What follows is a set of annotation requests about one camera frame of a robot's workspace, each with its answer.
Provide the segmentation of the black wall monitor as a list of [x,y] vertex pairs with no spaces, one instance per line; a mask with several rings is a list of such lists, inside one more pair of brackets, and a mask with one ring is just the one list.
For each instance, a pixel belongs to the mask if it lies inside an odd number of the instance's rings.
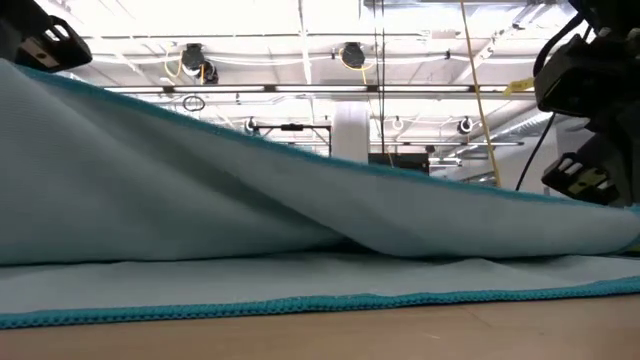
[[369,153],[368,162],[429,174],[430,162],[426,153]]

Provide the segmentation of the long ceiling light bar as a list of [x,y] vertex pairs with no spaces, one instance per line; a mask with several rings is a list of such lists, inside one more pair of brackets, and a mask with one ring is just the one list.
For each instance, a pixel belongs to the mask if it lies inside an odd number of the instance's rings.
[[472,85],[199,85],[113,86],[121,94],[152,93],[472,93]]

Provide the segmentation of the blue microfiber towel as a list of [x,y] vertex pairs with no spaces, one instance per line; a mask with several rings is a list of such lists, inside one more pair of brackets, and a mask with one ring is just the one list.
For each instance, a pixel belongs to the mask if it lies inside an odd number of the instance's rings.
[[318,156],[0,60],[0,329],[640,294],[640,211]]

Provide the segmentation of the black rig frame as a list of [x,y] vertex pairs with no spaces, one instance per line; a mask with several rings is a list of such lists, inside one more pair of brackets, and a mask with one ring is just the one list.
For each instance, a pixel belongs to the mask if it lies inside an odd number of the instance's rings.
[[[259,133],[252,136],[267,138],[273,142],[291,145],[291,146],[307,147],[312,149],[316,149],[317,147],[322,146],[327,148],[329,155],[331,155],[333,152],[332,127],[330,125],[286,123],[286,124],[280,124],[280,125],[258,125],[258,126],[259,126]],[[291,136],[289,138],[273,138],[271,136],[271,133],[274,131],[279,131],[283,133],[302,133],[305,131],[310,131],[312,133],[312,139],[304,140],[296,136]]]

